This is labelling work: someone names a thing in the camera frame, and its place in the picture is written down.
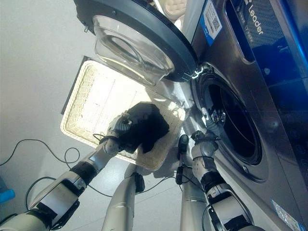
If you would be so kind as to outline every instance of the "washing machine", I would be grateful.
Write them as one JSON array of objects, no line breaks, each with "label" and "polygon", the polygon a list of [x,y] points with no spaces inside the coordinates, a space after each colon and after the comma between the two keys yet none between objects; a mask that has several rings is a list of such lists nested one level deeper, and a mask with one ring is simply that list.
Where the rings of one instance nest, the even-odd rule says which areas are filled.
[{"label": "washing machine", "polygon": [[216,162],[307,229],[308,2],[206,0],[187,40],[146,1],[74,1],[106,65],[148,86],[189,82],[194,116],[204,107],[218,125]]}]

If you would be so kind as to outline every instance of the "wicker basket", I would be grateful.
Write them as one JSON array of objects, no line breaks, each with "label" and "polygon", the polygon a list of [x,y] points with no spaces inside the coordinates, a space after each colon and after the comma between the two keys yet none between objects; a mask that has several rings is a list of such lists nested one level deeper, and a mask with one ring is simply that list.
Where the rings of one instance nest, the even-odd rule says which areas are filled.
[{"label": "wicker basket", "polygon": [[146,169],[159,169],[177,137],[185,111],[174,102],[96,61],[85,61],[61,122],[61,131],[91,147],[94,133],[106,134],[109,123],[139,102],[154,103],[169,124],[169,133],[148,153],[120,152],[117,157]]}]

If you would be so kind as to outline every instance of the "qr code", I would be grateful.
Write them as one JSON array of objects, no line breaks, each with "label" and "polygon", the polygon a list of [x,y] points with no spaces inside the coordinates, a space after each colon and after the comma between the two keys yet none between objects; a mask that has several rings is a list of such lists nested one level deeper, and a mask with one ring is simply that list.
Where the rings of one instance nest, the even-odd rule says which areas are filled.
[{"label": "qr code", "polygon": [[213,25],[214,25],[215,31],[217,31],[220,27],[220,23],[217,19],[217,16],[215,16],[215,18],[213,19]]}]

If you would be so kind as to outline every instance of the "black cloth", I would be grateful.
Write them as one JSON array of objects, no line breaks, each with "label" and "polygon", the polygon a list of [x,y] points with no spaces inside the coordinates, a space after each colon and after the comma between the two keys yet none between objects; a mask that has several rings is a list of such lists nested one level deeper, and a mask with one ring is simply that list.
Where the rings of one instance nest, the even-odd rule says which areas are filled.
[{"label": "black cloth", "polygon": [[138,103],[127,113],[132,127],[119,140],[121,147],[129,153],[134,153],[140,144],[144,153],[149,152],[155,142],[169,132],[168,123],[152,103]]}]

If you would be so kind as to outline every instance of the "sticker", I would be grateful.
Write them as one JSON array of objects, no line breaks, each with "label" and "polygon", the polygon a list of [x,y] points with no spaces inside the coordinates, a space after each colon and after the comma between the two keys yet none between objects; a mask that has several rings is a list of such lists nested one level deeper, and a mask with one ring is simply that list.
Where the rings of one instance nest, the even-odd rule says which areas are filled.
[{"label": "sticker", "polygon": [[288,214],[283,208],[281,208],[279,204],[277,204],[273,200],[271,200],[271,202],[280,219],[283,220],[287,224],[287,226],[290,227],[290,229],[292,229],[293,231],[306,231],[305,227],[299,224],[290,214]]},{"label": "sticker", "polygon": [[207,43],[211,46],[216,36],[222,29],[221,22],[218,18],[212,0],[207,0],[205,9],[201,15],[200,24],[204,30]]}]

